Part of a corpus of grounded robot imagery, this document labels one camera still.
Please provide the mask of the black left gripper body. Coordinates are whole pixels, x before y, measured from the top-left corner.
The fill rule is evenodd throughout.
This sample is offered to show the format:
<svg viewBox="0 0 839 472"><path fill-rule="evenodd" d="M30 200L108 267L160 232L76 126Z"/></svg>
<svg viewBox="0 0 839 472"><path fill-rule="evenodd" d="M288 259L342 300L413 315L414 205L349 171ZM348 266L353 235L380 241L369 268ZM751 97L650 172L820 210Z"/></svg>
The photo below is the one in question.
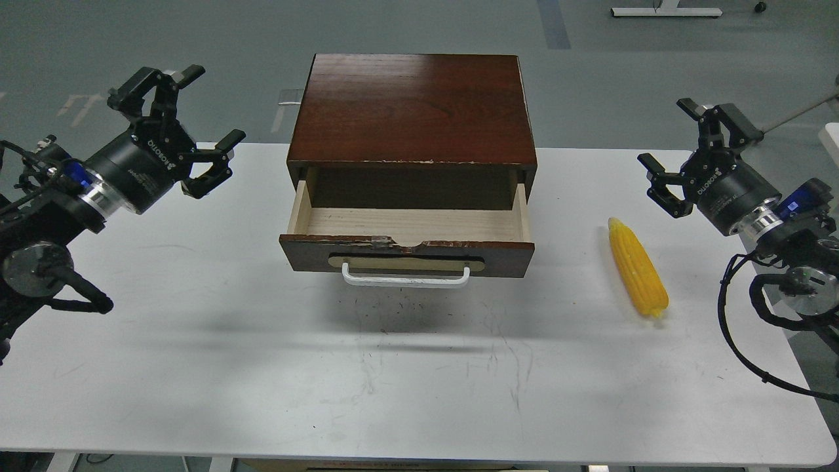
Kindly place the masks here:
<svg viewBox="0 0 839 472"><path fill-rule="evenodd" d="M179 121L143 117L93 153L85 165L142 214L183 178L179 154L197 147Z"/></svg>

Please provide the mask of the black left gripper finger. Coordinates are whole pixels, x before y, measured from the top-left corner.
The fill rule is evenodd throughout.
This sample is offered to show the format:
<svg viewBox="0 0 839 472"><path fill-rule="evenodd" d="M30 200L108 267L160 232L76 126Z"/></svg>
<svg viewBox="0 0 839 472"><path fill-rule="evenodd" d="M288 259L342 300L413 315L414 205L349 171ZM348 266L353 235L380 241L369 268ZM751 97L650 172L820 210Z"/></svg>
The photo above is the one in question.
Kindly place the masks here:
<svg viewBox="0 0 839 472"><path fill-rule="evenodd" d="M122 86L109 90L107 105L132 125L141 120L156 120L168 125L176 120L180 90L205 73L206 69L197 64L174 73L142 67Z"/></svg>
<svg viewBox="0 0 839 472"><path fill-rule="evenodd" d="M237 144L243 142L246 132L233 129L228 132L212 149L190 149L178 153L179 179L181 190L185 196L201 199L215 190L222 182L233 175L229 167L233 158L233 150ZM192 177L194 164L208 163L210 167L200 176Z"/></svg>

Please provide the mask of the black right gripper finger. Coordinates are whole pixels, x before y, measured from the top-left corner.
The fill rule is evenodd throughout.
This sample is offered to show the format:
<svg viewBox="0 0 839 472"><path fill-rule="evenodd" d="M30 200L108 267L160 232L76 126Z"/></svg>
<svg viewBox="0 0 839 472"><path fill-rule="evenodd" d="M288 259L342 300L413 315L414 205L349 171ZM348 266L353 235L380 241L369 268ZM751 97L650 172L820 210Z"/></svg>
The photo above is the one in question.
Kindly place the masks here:
<svg viewBox="0 0 839 472"><path fill-rule="evenodd" d="M731 150L742 153L765 138L765 132L757 129L735 104L707 108L690 98L681 98L676 104L697 123L698 151Z"/></svg>
<svg viewBox="0 0 839 472"><path fill-rule="evenodd" d="M641 153L637 159L647 170L650 188L648 188L646 195L652 201L657 203L672 218L682 218L692 213L694 203L691 200L679 199L668 190L669 186L680 186L684 189L690 184L690 180L683 173L666 172L665 168L651 153Z"/></svg>

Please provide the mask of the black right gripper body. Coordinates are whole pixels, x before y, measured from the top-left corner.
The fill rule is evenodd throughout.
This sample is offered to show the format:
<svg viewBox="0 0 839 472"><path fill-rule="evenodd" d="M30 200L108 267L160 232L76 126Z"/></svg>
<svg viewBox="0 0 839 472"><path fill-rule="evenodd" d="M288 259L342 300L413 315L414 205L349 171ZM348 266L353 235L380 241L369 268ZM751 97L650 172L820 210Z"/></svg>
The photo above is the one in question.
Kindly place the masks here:
<svg viewBox="0 0 839 472"><path fill-rule="evenodd" d="M680 171L684 197L724 236L756 207L780 201L780 192L734 151L696 150Z"/></svg>

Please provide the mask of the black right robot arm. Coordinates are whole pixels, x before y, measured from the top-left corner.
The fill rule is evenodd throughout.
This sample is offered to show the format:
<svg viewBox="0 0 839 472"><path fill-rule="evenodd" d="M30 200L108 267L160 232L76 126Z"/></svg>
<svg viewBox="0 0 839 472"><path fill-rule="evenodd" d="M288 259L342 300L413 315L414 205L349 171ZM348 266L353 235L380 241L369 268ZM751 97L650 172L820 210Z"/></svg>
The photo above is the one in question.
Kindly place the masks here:
<svg viewBox="0 0 839 472"><path fill-rule="evenodd" d="M829 213L830 186L812 178L782 196L742 159L765 132L736 105L705 107L681 98L677 106L698 126L696 150L677 172L667 172L651 153L641 153L638 161L650 181L647 196L672 218L697 208L723 236L741 234L753 242L751 252L729 260L720 281L716 311L726 344L761 382L836 403L835 393L785 382L753 364L737 348L726 322L728 287L738 269L752 262L768 268L752 278L747 291L759 319L789 331L815 332L837 350L837 224Z"/></svg>

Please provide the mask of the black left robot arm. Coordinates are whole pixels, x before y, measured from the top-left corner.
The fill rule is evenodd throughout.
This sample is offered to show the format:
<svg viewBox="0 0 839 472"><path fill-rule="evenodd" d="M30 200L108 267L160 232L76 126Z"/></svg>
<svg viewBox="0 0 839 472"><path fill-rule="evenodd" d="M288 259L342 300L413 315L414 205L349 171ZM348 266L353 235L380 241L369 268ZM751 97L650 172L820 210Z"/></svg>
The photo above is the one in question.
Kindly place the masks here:
<svg viewBox="0 0 839 472"><path fill-rule="evenodd" d="M128 119L128 128L81 161L57 144L54 135L29 151L4 140L23 170L17 200L2 198L2 356L11 338L39 311L106 314L113 301L80 275L69 243L83 232L99 233L121 208L141 214L176 184L201 199L231 177L234 147L246 134L233 129L214 147L201 149L177 118L181 90L205 69L197 64L178 73L140 68L108 96L109 108Z"/></svg>

